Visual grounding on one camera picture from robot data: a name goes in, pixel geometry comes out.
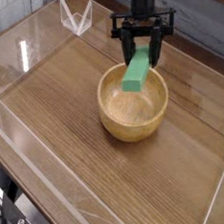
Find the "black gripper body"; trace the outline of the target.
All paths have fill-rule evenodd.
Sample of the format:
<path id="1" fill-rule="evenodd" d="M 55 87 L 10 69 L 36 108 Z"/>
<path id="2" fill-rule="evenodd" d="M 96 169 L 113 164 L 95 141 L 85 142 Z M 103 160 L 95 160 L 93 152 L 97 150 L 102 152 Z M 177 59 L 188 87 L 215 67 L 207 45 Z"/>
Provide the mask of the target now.
<path id="1" fill-rule="evenodd" d="M 146 37 L 154 28 L 160 28 L 160 35 L 172 35 L 174 33 L 174 8 L 162 8 L 157 11 L 155 0 L 130 0 L 130 6 L 126 13 L 112 13 L 112 38 L 121 38 L 123 31 L 129 31 L 132 37 Z"/>

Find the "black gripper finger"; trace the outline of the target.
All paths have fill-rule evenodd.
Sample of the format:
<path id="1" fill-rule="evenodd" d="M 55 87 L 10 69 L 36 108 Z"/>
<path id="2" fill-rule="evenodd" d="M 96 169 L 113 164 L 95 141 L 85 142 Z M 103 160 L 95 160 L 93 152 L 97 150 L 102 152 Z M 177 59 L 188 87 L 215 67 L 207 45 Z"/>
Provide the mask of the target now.
<path id="1" fill-rule="evenodd" d="M 150 32 L 149 53 L 148 53 L 150 66 L 152 68 L 154 68 L 158 64 L 159 54 L 161 53 L 161 43 L 162 43 L 161 31 L 162 31 L 162 23 L 160 20 L 156 20 Z"/>
<path id="2" fill-rule="evenodd" d="M 136 52 L 135 40 L 130 30 L 121 30 L 121 42 L 125 64 L 129 65 L 134 53 Z"/>

